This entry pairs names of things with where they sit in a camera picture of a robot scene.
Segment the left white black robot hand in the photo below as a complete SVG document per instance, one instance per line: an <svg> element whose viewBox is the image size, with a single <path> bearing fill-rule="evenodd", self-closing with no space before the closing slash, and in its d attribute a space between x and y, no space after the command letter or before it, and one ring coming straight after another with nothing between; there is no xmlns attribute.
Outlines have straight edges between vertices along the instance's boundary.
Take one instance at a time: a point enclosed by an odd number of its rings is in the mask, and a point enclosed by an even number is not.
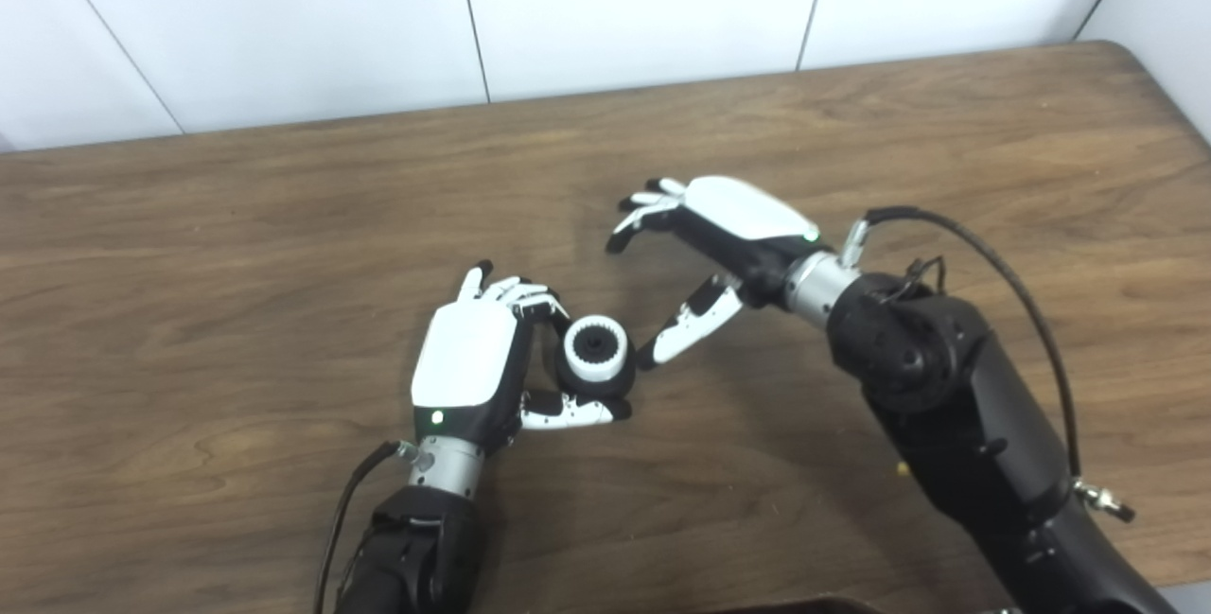
<svg viewBox="0 0 1211 614"><path fill-rule="evenodd" d="M524 276L490 281L492 271L476 262L427 326L411 381L417 437L492 457L523 430L629 420L637 360L626 329L603 315L574 319L557 291Z"/></svg>

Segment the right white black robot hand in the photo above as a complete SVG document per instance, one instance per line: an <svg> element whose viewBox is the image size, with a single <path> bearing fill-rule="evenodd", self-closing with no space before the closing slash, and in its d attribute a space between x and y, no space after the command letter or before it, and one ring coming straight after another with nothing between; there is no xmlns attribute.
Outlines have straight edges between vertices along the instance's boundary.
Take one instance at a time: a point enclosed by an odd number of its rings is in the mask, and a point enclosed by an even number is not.
<svg viewBox="0 0 1211 614"><path fill-rule="evenodd" d="M722 266L693 291L637 352L653 371L705 339L745 306L792 312L792 276L813 256L828 253L816 223L762 190L731 177L685 184L656 178L619 203L622 220L606 241L609 254L639 233L670 233Z"/></svg>

